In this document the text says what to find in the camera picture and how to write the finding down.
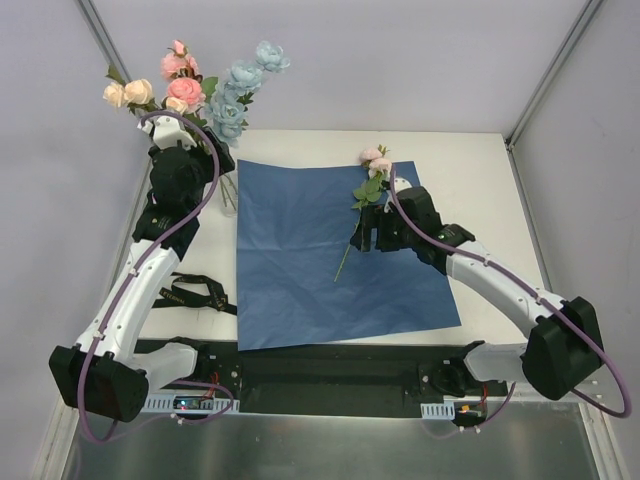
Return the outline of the blue flower stem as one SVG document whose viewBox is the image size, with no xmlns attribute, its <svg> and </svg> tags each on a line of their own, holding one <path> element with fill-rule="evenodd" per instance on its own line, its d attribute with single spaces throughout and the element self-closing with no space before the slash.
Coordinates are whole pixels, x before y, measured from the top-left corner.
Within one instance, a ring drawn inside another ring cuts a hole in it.
<svg viewBox="0 0 640 480">
<path fill-rule="evenodd" d="M 248 128 L 248 110 L 254 96 L 269 74 L 280 74 L 290 65 L 281 46 L 261 41 L 253 60 L 238 60 L 230 66 L 201 110 L 220 141 L 231 148 L 237 147 Z"/>
</svg>

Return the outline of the pale pink rose stem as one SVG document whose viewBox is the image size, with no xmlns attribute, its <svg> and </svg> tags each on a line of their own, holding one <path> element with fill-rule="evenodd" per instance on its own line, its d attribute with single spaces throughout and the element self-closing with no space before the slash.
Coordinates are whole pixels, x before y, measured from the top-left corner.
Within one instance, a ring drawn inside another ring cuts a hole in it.
<svg viewBox="0 0 640 480">
<path fill-rule="evenodd" d="M 375 204 L 382 197 L 385 191 L 383 184 L 389 181 L 392 168 L 392 161 L 387 158 L 388 151 L 387 146 L 379 144 L 359 154 L 358 160 L 367 178 L 352 192 L 355 199 L 352 210 L 362 213 L 365 207 Z"/>
</svg>

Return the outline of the blue wrapping paper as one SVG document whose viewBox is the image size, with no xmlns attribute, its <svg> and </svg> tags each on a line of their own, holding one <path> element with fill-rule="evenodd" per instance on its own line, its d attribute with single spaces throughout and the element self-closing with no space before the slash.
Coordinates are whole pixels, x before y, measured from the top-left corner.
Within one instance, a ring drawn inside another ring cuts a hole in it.
<svg viewBox="0 0 640 480">
<path fill-rule="evenodd" d="M 244 351 L 453 328 L 449 280 L 410 250 L 347 245 L 357 165 L 242 160 L 237 215 L 238 345 Z"/>
</svg>

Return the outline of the cream rose stem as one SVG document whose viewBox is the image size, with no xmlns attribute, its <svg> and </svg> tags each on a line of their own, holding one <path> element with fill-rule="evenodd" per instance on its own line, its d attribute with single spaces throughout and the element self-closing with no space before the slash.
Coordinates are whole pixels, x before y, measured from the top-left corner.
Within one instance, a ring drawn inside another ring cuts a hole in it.
<svg viewBox="0 0 640 480">
<path fill-rule="evenodd" d="M 110 83 L 105 87 L 102 98 L 116 109 L 126 108 L 138 115 L 160 110 L 185 114 L 188 104 L 176 97 L 166 97 L 157 101 L 151 83 L 146 79 L 126 82 L 115 66 L 110 65 L 106 77 Z"/>
</svg>

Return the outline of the black printed ribbon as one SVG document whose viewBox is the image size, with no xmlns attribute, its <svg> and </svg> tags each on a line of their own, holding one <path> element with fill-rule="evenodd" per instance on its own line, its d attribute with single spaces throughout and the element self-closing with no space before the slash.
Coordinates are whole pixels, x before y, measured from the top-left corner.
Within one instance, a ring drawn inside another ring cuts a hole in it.
<svg viewBox="0 0 640 480">
<path fill-rule="evenodd" d="M 171 274 L 172 282 L 169 288 L 161 288 L 159 297 L 154 301 L 152 308 L 173 308 L 185 307 L 190 309 L 211 308 L 217 312 L 237 315 L 237 306 L 229 302 L 221 283 L 211 279 L 206 275 L 182 274 L 174 272 Z M 206 288 L 206 294 L 200 294 L 183 288 L 183 285 L 202 285 Z"/>
</svg>

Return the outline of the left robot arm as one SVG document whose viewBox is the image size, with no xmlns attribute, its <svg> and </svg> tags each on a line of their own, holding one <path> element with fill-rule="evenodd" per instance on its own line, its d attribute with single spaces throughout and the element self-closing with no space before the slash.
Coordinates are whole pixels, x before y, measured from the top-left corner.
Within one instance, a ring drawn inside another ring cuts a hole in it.
<svg viewBox="0 0 640 480">
<path fill-rule="evenodd" d="M 73 408 L 132 421 L 147 396 L 176 380 L 204 387 L 210 363 L 198 342 L 176 337 L 160 349 L 138 354 L 142 326 L 161 296 L 164 282 L 184 258 L 199 222 L 191 213 L 216 173 L 235 167 L 226 144 L 206 133 L 215 151 L 178 140 L 154 146 L 151 189 L 133 233 L 126 264 L 90 325 L 71 347 L 58 346 L 49 367 L 64 403 Z"/>
</svg>

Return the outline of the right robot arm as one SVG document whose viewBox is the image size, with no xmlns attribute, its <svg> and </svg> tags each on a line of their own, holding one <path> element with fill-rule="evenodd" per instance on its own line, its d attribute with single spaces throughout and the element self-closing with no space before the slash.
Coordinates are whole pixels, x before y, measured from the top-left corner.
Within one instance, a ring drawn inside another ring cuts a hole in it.
<svg viewBox="0 0 640 480">
<path fill-rule="evenodd" d="M 567 301 L 516 281 L 472 233 L 442 222 L 423 187 L 408 186 L 383 205 L 362 207 L 350 244 L 361 252 L 412 250 L 422 263 L 482 296 L 525 337 L 504 345 L 478 340 L 459 350 L 433 375 L 443 393 L 462 397 L 485 382 L 526 382 L 559 400 L 603 364 L 598 320 L 588 301 Z"/>
</svg>

